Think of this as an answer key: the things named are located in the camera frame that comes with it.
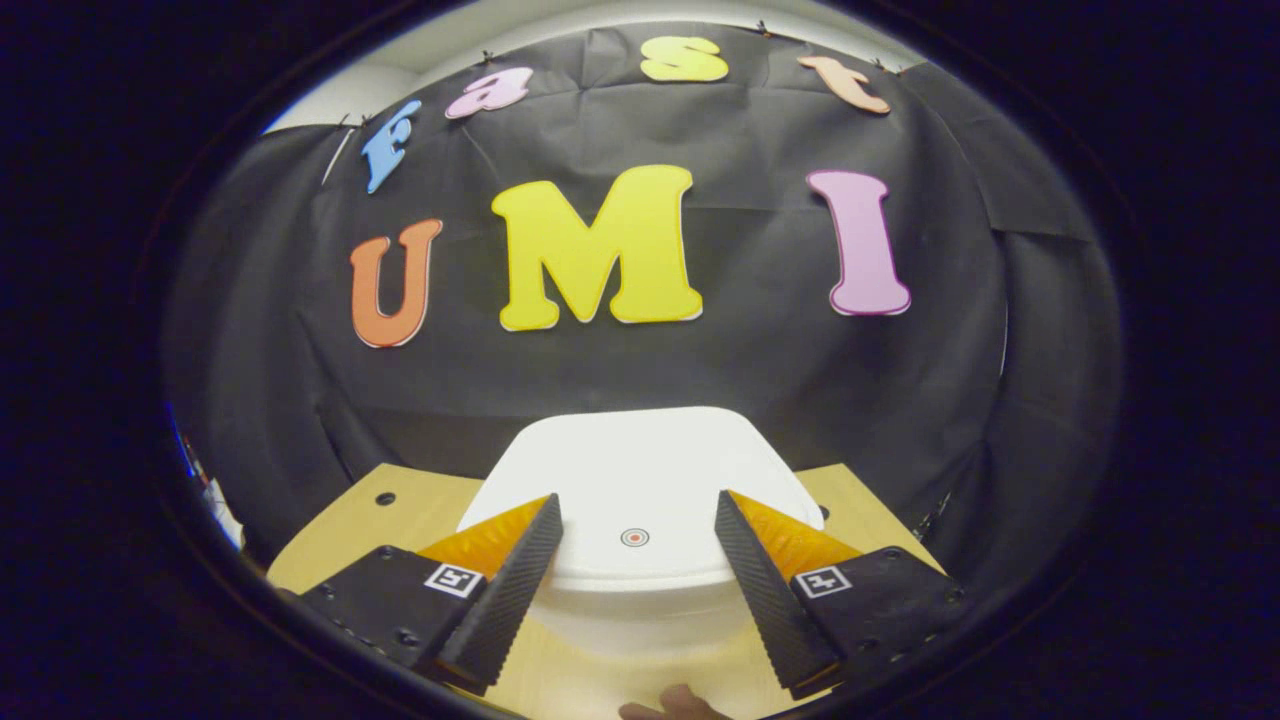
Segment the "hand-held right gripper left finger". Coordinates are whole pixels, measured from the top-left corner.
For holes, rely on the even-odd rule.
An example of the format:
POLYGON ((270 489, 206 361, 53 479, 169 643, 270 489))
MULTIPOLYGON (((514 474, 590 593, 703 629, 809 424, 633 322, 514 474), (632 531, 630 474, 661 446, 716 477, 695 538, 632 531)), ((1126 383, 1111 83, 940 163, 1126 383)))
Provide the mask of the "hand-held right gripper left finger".
POLYGON ((556 493, 424 550, 383 544, 300 602, 356 644, 483 696, 500 678, 563 537, 556 493))

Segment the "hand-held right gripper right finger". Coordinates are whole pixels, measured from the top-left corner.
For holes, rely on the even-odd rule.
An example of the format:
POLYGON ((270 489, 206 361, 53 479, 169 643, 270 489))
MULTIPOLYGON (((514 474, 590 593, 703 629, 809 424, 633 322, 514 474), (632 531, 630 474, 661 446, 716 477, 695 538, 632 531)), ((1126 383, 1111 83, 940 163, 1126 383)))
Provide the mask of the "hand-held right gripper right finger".
POLYGON ((905 548, 863 552, 731 489, 716 537, 795 700, 877 684, 966 616, 965 589, 905 548))

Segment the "white desktop garbage bin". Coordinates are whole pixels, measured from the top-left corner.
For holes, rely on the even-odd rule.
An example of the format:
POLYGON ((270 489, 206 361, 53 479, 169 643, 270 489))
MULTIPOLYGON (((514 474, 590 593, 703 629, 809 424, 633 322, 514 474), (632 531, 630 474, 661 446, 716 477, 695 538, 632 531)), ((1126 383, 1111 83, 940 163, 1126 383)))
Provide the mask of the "white desktop garbage bin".
POLYGON ((817 501, 745 416, 700 406, 532 423, 500 455, 460 529, 557 495, 563 536, 531 619, 589 653, 694 653, 749 623, 714 530, 723 489, 824 525, 817 501))

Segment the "wooden desktop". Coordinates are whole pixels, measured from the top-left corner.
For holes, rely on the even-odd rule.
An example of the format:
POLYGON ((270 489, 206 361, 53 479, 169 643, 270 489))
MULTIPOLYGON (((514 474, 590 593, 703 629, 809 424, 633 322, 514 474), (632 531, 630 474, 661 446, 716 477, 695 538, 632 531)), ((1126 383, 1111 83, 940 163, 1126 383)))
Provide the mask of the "wooden desktop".
MULTIPOLYGON (((844 465, 799 473, 828 509, 827 532, 858 550, 897 546, 933 564, 919 539, 844 465)), ((421 550, 452 534, 480 480, 383 464, 308 523, 266 577, 302 593, 383 544, 421 550)), ((536 619, 524 621, 497 685, 472 696, 475 708, 531 720, 620 720, 626 703, 657 707, 662 691, 687 685, 733 720, 760 720, 797 707, 776 680, 755 629, 700 653, 637 657, 584 652, 536 619)))

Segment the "white paper clutter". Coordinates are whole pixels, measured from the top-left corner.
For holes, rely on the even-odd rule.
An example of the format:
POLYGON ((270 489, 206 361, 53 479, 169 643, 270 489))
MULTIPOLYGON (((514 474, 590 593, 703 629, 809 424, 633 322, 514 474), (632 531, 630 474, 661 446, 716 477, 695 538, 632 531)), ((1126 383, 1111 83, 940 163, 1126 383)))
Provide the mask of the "white paper clutter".
POLYGON ((244 525, 236 518, 216 479, 205 484, 201 498, 237 552, 244 547, 244 525))

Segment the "computer monitor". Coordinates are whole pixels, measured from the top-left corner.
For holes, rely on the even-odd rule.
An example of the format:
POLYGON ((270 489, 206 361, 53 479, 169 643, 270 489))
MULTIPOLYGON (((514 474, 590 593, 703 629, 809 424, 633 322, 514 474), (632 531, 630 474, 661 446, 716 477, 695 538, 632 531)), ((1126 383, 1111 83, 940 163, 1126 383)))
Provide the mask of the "computer monitor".
POLYGON ((207 480, 204 477, 204 469, 198 461, 197 455, 195 454, 195 450, 189 443, 187 434, 182 430, 172 405, 166 406, 166 419, 169 420, 174 443, 180 455, 180 460, 186 468, 187 475, 192 478, 195 482, 206 484, 207 480))

